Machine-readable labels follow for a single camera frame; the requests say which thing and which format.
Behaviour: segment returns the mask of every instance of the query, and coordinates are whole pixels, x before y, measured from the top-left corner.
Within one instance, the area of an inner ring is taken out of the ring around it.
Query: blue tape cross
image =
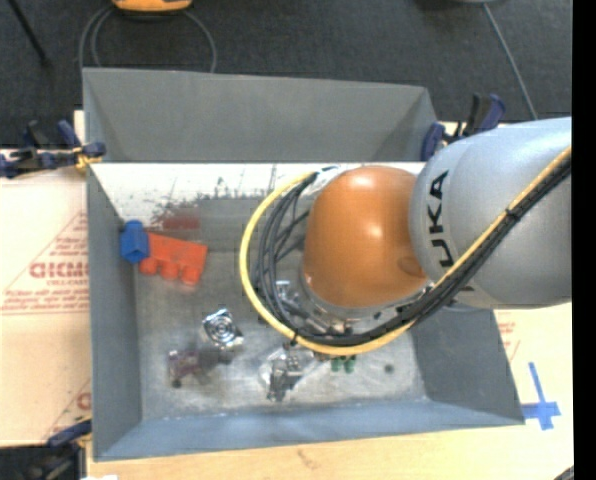
[[[522,404],[521,408],[523,416],[525,419],[536,418],[540,423],[540,428],[542,430],[550,430],[554,428],[551,418],[560,416],[560,409],[556,402],[547,402],[545,400],[545,395],[542,391],[542,386],[540,385],[540,379],[538,378],[538,372],[534,363],[529,363],[529,371],[534,380],[534,386],[538,393],[539,402],[535,404]]]

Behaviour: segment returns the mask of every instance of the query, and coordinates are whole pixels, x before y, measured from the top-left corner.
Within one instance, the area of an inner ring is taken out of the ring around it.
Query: green object
[[[331,360],[331,371],[332,372],[339,372],[340,368],[342,367],[342,358],[341,357],[334,357]]]
[[[356,366],[356,358],[352,357],[345,361],[345,373],[353,373],[354,367]]]

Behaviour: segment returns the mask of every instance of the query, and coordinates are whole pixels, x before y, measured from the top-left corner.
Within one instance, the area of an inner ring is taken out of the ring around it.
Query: black floor
[[[31,119],[51,132],[81,104],[80,38],[108,0],[18,2],[51,66],[0,0],[0,146],[17,144]],[[443,120],[465,119],[473,93],[501,97],[507,121],[572,111],[573,0],[196,0],[191,12],[213,37],[218,73],[420,85]],[[97,37],[104,66],[211,65],[206,37],[184,16],[114,14]],[[89,44],[85,65],[96,60]],[[0,479],[42,453],[0,451]]]

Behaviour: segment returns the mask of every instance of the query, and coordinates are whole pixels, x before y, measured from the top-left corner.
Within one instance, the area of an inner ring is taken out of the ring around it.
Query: clamp
[[[31,121],[22,136],[24,146],[7,155],[0,153],[0,177],[15,178],[23,174],[68,166],[74,166],[79,171],[84,171],[90,163],[102,160],[107,152],[107,148],[102,142],[83,145],[73,127],[66,120],[60,121],[57,128],[67,151],[42,150],[40,144],[46,144],[49,141],[40,131],[38,122]]]
[[[423,138],[420,159],[426,162],[447,144],[493,130],[500,123],[505,110],[505,104],[495,94],[489,94],[485,97],[474,94],[467,122],[464,125],[459,122],[453,135],[449,135],[445,126],[441,123],[435,122],[429,127]]]
[[[57,480],[70,468],[82,478],[86,471],[83,440],[91,431],[91,419],[87,419],[50,437],[46,446],[52,453],[27,468],[24,480]]]

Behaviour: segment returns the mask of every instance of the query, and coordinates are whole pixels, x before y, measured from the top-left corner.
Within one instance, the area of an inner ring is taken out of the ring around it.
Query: black cable on floor
[[[80,36],[80,41],[78,45],[78,69],[81,73],[85,65],[85,49],[87,39],[90,37],[90,35],[91,56],[96,66],[102,65],[102,63],[100,62],[100,56],[98,55],[98,35],[103,23],[105,23],[109,16],[111,16],[114,10],[115,6],[113,4],[105,5],[104,7],[96,11],[85,25],[85,28]],[[214,41],[213,36],[209,32],[209,29],[205,26],[205,24],[198,17],[194,16],[190,11],[182,11],[181,14],[185,16],[187,19],[191,20],[205,36],[205,39],[209,44],[209,48],[211,49],[211,64],[209,67],[209,72],[214,73],[218,64],[218,49],[216,47],[216,42]]]
[[[529,91],[527,90],[527,87],[526,87],[525,82],[522,78],[522,75],[520,74],[520,70],[518,69],[518,66],[516,65],[514,56],[511,53],[509,46],[507,45],[507,41],[505,40],[504,36],[502,35],[502,32],[500,31],[500,27],[498,26],[498,23],[496,22],[496,19],[494,18],[493,13],[491,12],[491,9],[489,8],[489,5],[488,5],[490,3],[499,2],[501,0],[448,0],[448,1],[457,2],[457,3],[461,3],[461,4],[469,4],[469,5],[482,5],[482,7],[485,11],[485,14],[487,15],[487,19],[489,20],[489,23],[493,27],[494,33],[496,34],[496,37],[497,37],[498,41],[500,42],[500,45],[502,46],[505,56],[507,57],[507,61],[511,65],[511,69],[514,73],[514,77],[516,78],[516,81],[518,82],[518,85],[520,86],[520,91],[522,92],[523,100],[524,100],[525,104],[527,105],[527,108],[529,110],[531,118],[533,120],[537,120],[538,114],[534,108],[532,101],[531,101],[531,97],[529,96]]]

